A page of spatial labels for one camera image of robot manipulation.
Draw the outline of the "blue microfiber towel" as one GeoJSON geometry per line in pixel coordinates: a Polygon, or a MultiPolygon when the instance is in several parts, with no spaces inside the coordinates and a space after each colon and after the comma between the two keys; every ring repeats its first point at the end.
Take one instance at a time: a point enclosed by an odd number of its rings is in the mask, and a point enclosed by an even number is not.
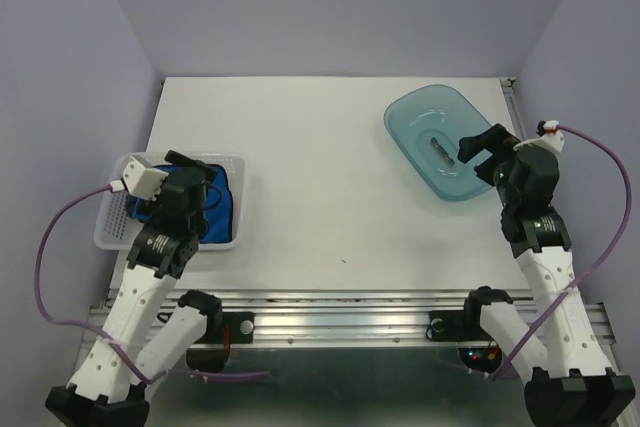
{"type": "MultiPolygon", "coordinates": [[[[229,188],[228,176],[219,164],[210,164],[216,171],[214,181],[209,185],[204,205],[207,231],[200,238],[202,244],[225,244],[232,240],[234,201],[229,188]]],[[[125,202],[127,215],[145,223],[153,210],[153,202],[128,195],[125,202]]]]}

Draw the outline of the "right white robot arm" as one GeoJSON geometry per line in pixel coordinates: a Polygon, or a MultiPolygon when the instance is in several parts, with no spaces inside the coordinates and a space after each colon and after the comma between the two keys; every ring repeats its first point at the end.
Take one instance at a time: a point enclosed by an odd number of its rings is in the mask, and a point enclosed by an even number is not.
{"type": "Polygon", "coordinates": [[[541,122],[537,137],[521,141],[496,124],[460,140],[462,163],[489,154],[474,171],[499,194],[501,229],[538,312],[526,324],[506,292],[482,287],[469,294],[460,325],[496,343],[503,359],[488,377],[515,370],[534,425],[610,426],[636,390],[598,343],[579,291],[589,274],[575,273],[566,224],[552,205],[567,131],[556,121],[541,122]]]}

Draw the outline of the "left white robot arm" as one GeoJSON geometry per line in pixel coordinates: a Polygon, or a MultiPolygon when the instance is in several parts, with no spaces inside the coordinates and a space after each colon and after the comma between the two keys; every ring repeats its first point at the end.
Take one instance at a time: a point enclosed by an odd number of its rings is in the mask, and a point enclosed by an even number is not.
{"type": "Polygon", "coordinates": [[[127,192],[153,208],[127,256],[106,321],[84,362],[45,406],[65,426],[142,426],[153,390],[197,340],[222,329],[222,302],[198,290],[183,294],[153,339],[147,334],[206,233],[205,204],[216,172],[189,161],[172,172],[130,159],[110,194],[127,192]]]}

